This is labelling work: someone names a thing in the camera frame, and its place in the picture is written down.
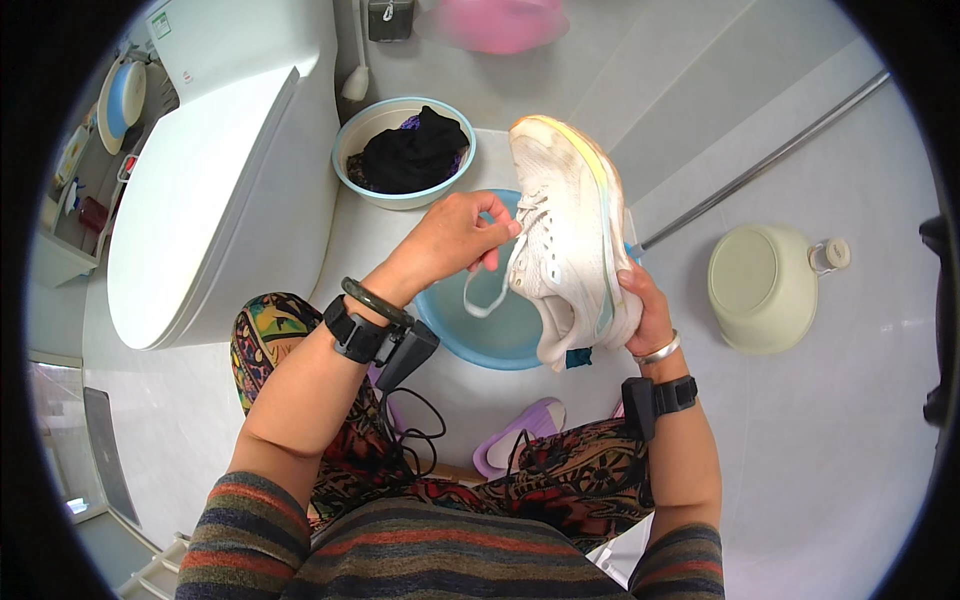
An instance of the metal pole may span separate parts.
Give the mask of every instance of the metal pole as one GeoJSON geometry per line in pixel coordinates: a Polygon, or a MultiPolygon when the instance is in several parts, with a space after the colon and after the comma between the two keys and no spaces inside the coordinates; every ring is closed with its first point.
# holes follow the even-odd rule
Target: metal pole
{"type": "Polygon", "coordinates": [[[755,178],[757,175],[763,173],[771,166],[779,162],[784,157],[788,156],[791,152],[805,144],[805,142],[812,139],[817,133],[823,131],[840,117],[846,114],[851,108],[857,106],[867,98],[871,96],[874,92],[880,89],[887,81],[890,79],[890,73],[888,71],[880,71],[874,75],[868,82],[860,86],[853,94],[848,96],[843,102],[837,106],[831,108],[827,114],[820,117],[809,126],[806,127],[802,132],[794,135],[790,141],[783,144],[775,151],[767,155],[763,160],[750,167],[739,176],[736,177],[733,181],[724,185],[719,190],[714,192],[709,198],[697,204],[693,208],[690,208],[683,215],[678,217],[665,228],[661,229],[657,233],[654,233],[650,239],[646,240],[642,244],[637,244],[633,246],[630,250],[630,255],[633,258],[638,258],[641,254],[649,250],[652,246],[658,242],[663,241],[671,234],[675,233],[678,229],[682,228],[687,223],[690,223],[700,215],[704,214],[714,206],[717,206],[724,200],[726,200],[730,194],[740,189],[746,185],[750,180],[755,178]]]}

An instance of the white shoelace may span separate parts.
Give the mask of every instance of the white shoelace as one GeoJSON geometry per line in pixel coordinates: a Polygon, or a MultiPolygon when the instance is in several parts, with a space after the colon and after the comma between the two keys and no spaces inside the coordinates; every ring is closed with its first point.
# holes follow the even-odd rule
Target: white shoelace
{"type": "Polygon", "coordinates": [[[547,197],[542,195],[538,190],[535,196],[523,196],[519,202],[516,203],[516,220],[520,223],[520,235],[516,238],[514,251],[510,253],[510,258],[507,260],[507,271],[503,274],[500,295],[496,297],[496,300],[494,300],[490,306],[477,306],[467,299],[467,288],[469,288],[470,282],[480,273],[480,268],[478,267],[476,271],[467,275],[467,281],[464,283],[464,309],[467,310],[470,316],[476,317],[477,319],[486,319],[503,303],[504,299],[507,298],[507,292],[510,291],[510,277],[513,274],[514,264],[523,247],[526,246],[530,229],[533,228],[543,215],[550,211],[550,207],[544,204],[546,199],[547,197]]]}

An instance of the blue bowl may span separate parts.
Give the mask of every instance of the blue bowl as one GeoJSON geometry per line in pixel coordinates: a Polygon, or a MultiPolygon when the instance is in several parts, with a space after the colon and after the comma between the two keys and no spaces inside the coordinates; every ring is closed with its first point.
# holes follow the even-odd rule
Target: blue bowl
{"type": "MultiPolygon", "coordinates": [[[[500,198],[511,216],[516,215],[519,192],[490,191],[500,198]]],[[[489,215],[484,218],[492,221],[489,215]]],[[[468,296],[474,304],[487,306],[500,294],[507,258],[515,243],[516,240],[511,240],[500,247],[500,259],[494,273],[482,271],[470,284],[468,296]]],[[[488,318],[477,319],[464,309],[466,280],[467,272],[462,271],[417,294],[414,305],[420,319],[448,350],[474,365],[498,371],[521,371],[539,366],[537,342],[543,324],[534,305],[510,291],[503,304],[488,318]]]]}
{"type": "Polygon", "coordinates": [[[419,96],[404,96],[392,98],[370,105],[344,124],[333,141],[333,170],[340,181],[349,189],[356,192],[361,198],[381,208],[389,210],[407,210],[424,206],[446,194],[446,191],[469,168],[476,155],[477,140],[473,126],[462,112],[447,103],[431,98],[419,96]],[[467,136],[469,146],[461,155],[460,168],[448,180],[433,187],[409,194],[382,194],[364,189],[351,181],[347,176],[347,159],[350,156],[363,152],[367,142],[372,137],[385,130],[398,128],[408,118],[420,114],[423,106],[429,106],[439,114],[452,118],[460,123],[460,129],[467,136]]]}

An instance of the toilet brush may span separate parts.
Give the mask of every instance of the toilet brush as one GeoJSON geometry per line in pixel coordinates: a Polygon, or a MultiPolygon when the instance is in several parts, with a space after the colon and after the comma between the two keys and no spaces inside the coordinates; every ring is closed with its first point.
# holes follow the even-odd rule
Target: toilet brush
{"type": "Polygon", "coordinates": [[[357,34],[357,54],[360,56],[360,65],[353,69],[341,95],[353,102],[360,102],[367,95],[367,86],[370,84],[370,68],[367,66],[367,57],[363,50],[363,21],[360,18],[360,0],[353,0],[353,25],[357,34]]]}

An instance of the white sneaker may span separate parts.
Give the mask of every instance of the white sneaker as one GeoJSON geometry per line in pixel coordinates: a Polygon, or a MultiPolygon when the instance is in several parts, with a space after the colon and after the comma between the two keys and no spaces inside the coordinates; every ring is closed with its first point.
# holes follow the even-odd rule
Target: white sneaker
{"type": "Polygon", "coordinates": [[[537,357],[559,372],[567,350],[619,348],[640,322],[643,304],[616,280],[631,261],[623,247],[623,190],[607,155],[556,119],[520,119],[510,129],[510,148],[523,194],[516,212],[522,231],[500,298],[480,308],[467,301],[465,288],[464,306],[485,318],[509,285],[540,312],[537,357]]]}

